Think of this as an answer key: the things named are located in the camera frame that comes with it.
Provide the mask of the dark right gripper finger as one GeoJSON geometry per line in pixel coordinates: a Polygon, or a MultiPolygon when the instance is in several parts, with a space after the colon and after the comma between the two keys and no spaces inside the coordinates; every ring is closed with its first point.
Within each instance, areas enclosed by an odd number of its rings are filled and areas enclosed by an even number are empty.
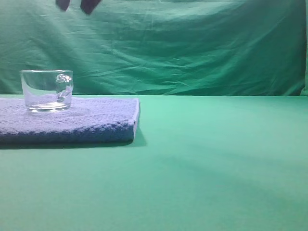
{"type": "Polygon", "coordinates": [[[81,0],[80,8],[84,14],[90,15],[101,0],[81,0]]]}

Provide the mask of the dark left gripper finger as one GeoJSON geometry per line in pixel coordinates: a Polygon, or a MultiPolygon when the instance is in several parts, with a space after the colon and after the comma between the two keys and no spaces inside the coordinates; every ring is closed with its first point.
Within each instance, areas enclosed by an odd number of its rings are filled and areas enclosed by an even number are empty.
{"type": "Polygon", "coordinates": [[[71,0],[56,0],[55,1],[57,7],[62,11],[66,11],[68,9],[70,2],[71,0]]]}

